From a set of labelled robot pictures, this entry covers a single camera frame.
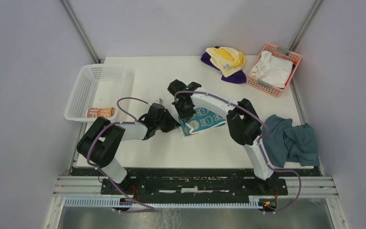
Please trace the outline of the teal bunny pattern towel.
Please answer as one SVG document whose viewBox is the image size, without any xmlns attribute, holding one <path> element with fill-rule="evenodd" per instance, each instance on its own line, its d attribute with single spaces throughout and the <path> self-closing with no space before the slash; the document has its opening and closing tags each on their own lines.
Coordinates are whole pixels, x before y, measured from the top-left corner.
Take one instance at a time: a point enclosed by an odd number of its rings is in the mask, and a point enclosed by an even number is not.
<svg viewBox="0 0 366 229">
<path fill-rule="evenodd" d="M 186 122 L 178 116 L 178 122 L 181 125 L 180 131 L 183 138 L 207 132 L 227 124 L 225 118 L 203 107 L 195 108 L 194 116 Z"/>
</svg>

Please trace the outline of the cream rabbit text towel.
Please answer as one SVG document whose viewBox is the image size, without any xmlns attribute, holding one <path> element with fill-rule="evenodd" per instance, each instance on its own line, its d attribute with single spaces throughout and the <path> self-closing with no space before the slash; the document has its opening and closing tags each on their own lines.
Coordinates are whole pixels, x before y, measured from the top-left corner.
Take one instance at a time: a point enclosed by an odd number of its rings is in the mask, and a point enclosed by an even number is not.
<svg viewBox="0 0 366 229">
<path fill-rule="evenodd" d="M 95 108 L 91 107 L 86 112 L 86 118 L 105 117 L 111 118 L 115 115 L 115 107 Z"/>
</svg>

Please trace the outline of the white plastic basket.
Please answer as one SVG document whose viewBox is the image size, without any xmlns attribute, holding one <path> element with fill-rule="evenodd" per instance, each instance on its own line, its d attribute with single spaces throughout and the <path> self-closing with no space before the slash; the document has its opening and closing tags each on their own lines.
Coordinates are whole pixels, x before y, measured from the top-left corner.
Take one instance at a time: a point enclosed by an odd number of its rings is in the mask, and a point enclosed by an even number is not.
<svg viewBox="0 0 366 229">
<path fill-rule="evenodd" d="M 64 117 L 69 121 L 93 122 L 89 110 L 116 108 L 125 86 L 126 68 L 117 64 L 83 66 L 68 99 Z"/>
</svg>

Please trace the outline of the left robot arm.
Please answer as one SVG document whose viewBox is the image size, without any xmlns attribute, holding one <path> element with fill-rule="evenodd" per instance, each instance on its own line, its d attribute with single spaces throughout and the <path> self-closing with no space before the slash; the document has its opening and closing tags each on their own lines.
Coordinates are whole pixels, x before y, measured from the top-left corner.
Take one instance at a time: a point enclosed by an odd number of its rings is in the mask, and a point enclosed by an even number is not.
<svg viewBox="0 0 366 229">
<path fill-rule="evenodd" d="M 134 122 L 111 122 L 98 117 L 79 140 L 76 150 L 91 166 L 98 167 L 109 177 L 112 187 L 119 194 L 127 193 L 131 182 L 126 169 L 115 158 L 122 141 L 148 140 L 160 130 L 168 133 L 180 127 L 162 104 L 153 103 L 148 112 Z"/>
</svg>

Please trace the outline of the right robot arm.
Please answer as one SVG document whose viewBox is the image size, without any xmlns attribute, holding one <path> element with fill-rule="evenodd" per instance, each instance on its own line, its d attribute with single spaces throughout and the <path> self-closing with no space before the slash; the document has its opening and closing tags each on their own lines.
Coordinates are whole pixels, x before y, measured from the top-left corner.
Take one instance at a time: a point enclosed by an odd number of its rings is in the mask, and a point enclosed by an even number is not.
<svg viewBox="0 0 366 229">
<path fill-rule="evenodd" d="M 264 123 L 249 100 L 232 102 L 210 93 L 196 82 L 186 85 L 174 80 L 167 90 L 174 96 L 172 105 L 183 123 L 193 118 L 196 107 L 205 108 L 225 118 L 230 137 L 244 147 L 253 165 L 254 174 L 259 178 L 256 182 L 257 191 L 268 195 L 275 189 L 275 182 L 271 178 L 274 170 L 262 142 L 261 126 Z"/>
</svg>

